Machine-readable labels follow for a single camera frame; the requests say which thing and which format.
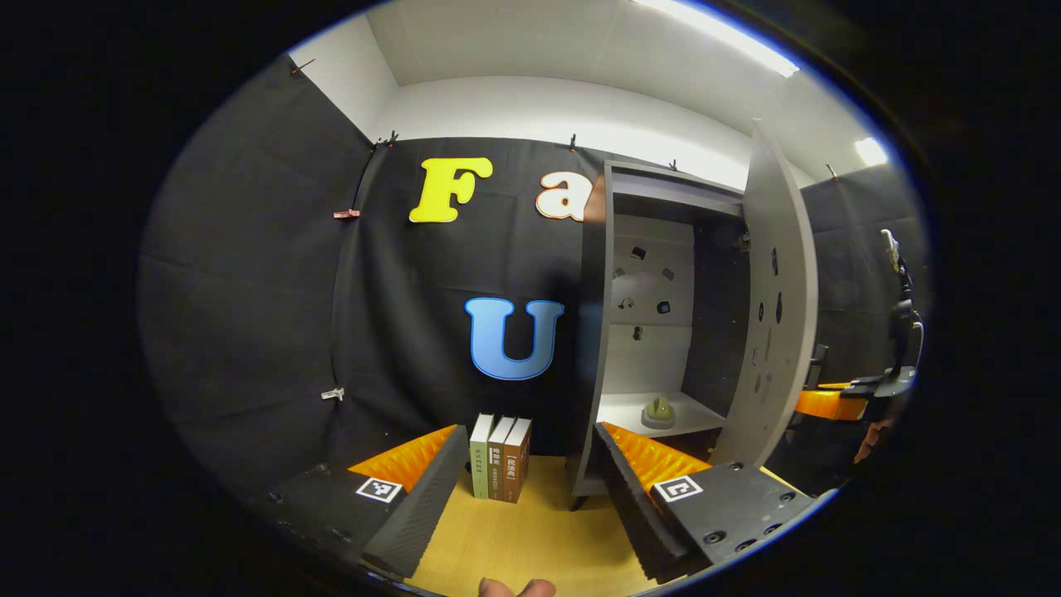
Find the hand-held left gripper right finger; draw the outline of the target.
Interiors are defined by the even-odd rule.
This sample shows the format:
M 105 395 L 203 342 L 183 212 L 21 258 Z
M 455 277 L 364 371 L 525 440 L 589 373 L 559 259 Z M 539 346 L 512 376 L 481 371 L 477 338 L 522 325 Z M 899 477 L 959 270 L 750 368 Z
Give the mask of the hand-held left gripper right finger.
M 618 425 L 594 425 L 603 481 L 640 566 L 659 585 L 761 551 L 831 497 L 755 466 L 711 466 Z

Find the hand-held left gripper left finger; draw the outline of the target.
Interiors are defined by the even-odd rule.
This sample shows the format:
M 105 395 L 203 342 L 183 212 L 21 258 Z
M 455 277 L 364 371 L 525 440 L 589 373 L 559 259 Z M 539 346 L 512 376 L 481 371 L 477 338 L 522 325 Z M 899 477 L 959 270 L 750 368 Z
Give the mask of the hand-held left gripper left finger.
M 417 570 L 467 461 L 468 432 L 450 425 L 356 466 L 313 466 L 250 509 L 331 565 L 402 580 Z

